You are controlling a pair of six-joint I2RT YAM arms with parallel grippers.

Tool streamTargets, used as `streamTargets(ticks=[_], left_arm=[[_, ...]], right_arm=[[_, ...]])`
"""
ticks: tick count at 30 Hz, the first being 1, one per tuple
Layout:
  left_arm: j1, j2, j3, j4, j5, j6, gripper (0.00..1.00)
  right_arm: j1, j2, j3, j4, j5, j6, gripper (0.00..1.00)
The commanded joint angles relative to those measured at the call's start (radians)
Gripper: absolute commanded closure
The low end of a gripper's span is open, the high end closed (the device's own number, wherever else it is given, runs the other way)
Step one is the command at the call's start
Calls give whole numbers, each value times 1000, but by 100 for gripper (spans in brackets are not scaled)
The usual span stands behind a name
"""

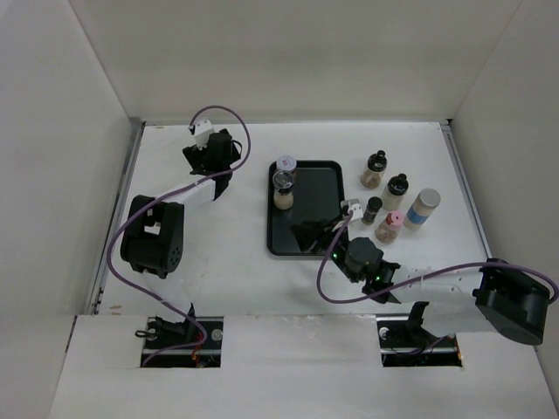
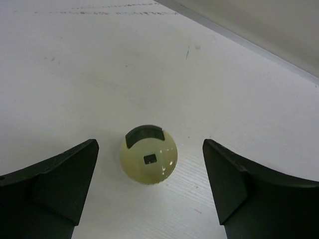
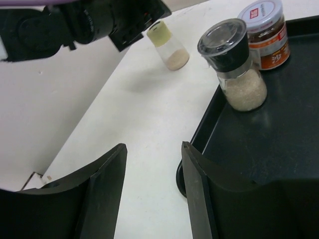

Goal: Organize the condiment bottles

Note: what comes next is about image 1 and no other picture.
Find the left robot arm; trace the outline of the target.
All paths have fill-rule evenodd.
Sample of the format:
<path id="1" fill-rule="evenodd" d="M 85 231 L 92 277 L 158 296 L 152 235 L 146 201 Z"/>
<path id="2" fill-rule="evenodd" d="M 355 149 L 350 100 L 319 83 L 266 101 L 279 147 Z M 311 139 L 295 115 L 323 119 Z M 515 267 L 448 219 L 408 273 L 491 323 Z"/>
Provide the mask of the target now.
<path id="1" fill-rule="evenodd" d="M 225 128 L 217 131 L 208 120 L 190 126 L 195 144 L 183 150 L 191 166 L 194 186 L 184 183 L 180 192 L 156 203 L 153 196 L 135 196 L 129 216 L 148 205 L 123 231 L 121 259 L 133 271 L 140 273 L 148 290 L 162 301 L 175 307 L 183 316 L 195 317 L 191 300 L 184 292 L 176 270 L 183 256 L 185 218 L 201 211 L 207 203 L 216 201 L 229 187 L 231 165 L 241 159 L 242 145 Z"/>

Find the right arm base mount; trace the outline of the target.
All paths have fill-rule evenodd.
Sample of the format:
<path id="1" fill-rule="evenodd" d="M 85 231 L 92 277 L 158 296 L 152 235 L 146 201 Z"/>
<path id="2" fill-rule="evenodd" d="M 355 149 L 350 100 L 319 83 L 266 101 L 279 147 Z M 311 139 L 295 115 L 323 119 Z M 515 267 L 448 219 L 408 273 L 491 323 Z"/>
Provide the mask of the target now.
<path id="1" fill-rule="evenodd" d="M 409 314 L 376 317 L 381 362 L 384 367 L 462 367 L 457 339 L 436 337 L 423 329 L 426 302 Z"/>

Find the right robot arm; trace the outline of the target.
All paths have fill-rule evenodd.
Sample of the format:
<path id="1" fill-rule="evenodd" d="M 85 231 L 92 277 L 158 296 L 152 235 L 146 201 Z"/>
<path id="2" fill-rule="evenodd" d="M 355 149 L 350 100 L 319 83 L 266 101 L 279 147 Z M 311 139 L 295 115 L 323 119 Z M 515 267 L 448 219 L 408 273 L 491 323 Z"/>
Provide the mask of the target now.
<path id="1" fill-rule="evenodd" d="M 351 283 L 359 301 L 412 305 L 405 335 L 415 345 L 455 333 L 496 332 L 528 346 L 543 342 L 549 306 L 558 286 L 531 268 L 489 258 L 438 270 L 412 270 L 385 260 L 367 237 L 349 239 L 353 216 L 291 226 L 302 251 L 321 251 Z"/>

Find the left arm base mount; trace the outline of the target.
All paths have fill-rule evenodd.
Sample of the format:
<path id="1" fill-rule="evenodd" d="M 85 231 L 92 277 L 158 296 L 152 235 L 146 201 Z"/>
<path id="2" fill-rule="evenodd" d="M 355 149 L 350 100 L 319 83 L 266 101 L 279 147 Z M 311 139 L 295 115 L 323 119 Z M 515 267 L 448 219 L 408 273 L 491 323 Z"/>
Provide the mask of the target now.
<path id="1" fill-rule="evenodd" d="M 206 331 L 204 342 L 202 331 L 188 320 L 170 322 L 155 316 L 147 325 L 135 331 L 142 342 L 141 367 L 147 368 L 216 368 L 221 366 L 224 342 L 224 318 L 197 318 L 194 307 L 189 315 Z"/>

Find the clear cap salt grinder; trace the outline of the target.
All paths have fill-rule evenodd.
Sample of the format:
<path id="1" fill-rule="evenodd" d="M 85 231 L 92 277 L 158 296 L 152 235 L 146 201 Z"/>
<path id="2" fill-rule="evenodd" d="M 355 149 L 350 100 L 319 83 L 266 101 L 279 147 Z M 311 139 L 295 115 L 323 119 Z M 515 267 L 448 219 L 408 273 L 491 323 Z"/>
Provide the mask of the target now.
<path id="1" fill-rule="evenodd" d="M 289 210 L 293 206 L 293 174 L 285 170 L 276 170 L 273 174 L 272 182 L 275 207 L 278 210 Z"/>

